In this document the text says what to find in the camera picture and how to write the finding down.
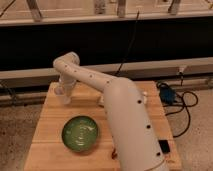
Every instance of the wooden plank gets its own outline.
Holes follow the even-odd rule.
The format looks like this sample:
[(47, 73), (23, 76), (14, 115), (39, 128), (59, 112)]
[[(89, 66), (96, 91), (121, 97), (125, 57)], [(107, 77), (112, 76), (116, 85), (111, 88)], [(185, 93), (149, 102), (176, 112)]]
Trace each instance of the wooden plank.
[[(111, 159), (113, 140), (104, 108), (98, 106), (101, 93), (78, 83), (72, 93), (71, 104), (62, 105), (54, 94), (58, 83), (52, 83), (47, 93), (25, 171), (120, 171), (119, 162)], [(181, 162), (165, 117), (154, 82), (136, 82), (148, 92), (147, 111), (153, 129), (159, 139), (167, 139), (171, 152), (165, 155), (171, 170), (181, 170)], [(100, 128), (100, 136), (94, 148), (86, 154), (77, 154), (67, 149), (61, 140), (64, 124), (74, 116), (88, 115)]]
[[(101, 141), (109, 141), (112, 139), (108, 123), (105, 115), (88, 115), (92, 117), (99, 126)], [(34, 134), (33, 142), (62, 142), (61, 132), (64, 124), (70, 120), (70, 118), (40, 118), (39, 123)], [(172, 134), (167, 120), (159, 117), (152, 119), (154, 130), (156, 130), (157, 137), (159, 139), (172, 140)]]
[[(169, 168), (180, 170), (174, 141), (169, 141), (169, 145), (171, 152), (165, 155)], [(118, 171), (118, 160), (111, 159), (113, 149), (112, 142), (102, 142), (89, 153), (76, 154), (62, 143), (33, 143), (25, 171)]]

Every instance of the screw hole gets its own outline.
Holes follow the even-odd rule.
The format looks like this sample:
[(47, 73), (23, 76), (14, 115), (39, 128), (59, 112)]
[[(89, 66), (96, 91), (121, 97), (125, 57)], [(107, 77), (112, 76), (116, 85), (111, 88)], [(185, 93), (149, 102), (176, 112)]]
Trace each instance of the screw hole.
[(161, 153), (160, 153), (160, 152), (158, 152), (158, 153), (156, 154), (156, 156), (158, 156), (158, 157), (159, 157), (160, 155), (161, 155)]
[(147, 129), (150, 129), (150, 128), (151, 128), (151, 125), (147, 125), (146, 128), (147, 128)]

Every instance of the green bowl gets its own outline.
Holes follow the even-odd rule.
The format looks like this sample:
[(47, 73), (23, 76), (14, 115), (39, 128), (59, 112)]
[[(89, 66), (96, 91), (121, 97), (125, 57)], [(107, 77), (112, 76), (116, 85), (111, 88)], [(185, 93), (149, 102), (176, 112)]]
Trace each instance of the green bowl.
[(70, 119), (62, 130), (63, 143), (75, 152), (89, 150), (98, 137), (98, 125), (88, 116)]

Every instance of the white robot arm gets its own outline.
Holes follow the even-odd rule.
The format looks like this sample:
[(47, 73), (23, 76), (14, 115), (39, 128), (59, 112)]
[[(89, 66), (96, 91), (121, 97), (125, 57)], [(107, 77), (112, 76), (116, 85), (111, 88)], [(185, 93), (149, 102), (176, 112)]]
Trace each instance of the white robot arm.
[(168, 171), (148, 117), (142, 95), (133, 81), (78, 66), (71, 52), (55, 59), (63, 92), (79, 80), (103, 92), (104, 108), (122, 171)]

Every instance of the floor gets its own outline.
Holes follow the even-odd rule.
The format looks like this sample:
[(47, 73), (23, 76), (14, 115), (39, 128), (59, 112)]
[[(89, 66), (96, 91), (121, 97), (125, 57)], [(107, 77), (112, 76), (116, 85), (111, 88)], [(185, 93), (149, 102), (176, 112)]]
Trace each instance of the floor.
[[(192, 122), (176, 144), (183, 171), (213, 170), (213, 90), (195, 91), (197, 106), (190, 108)], [(187, 96), (187, 103), (193, 103)], [(42, 105), (0, 108), (0, 170), (22, 171)], [(166, 112), (176, 109), (167, 108)], [(187, 123), (186, 113), (168, 117), (174, 134)]]

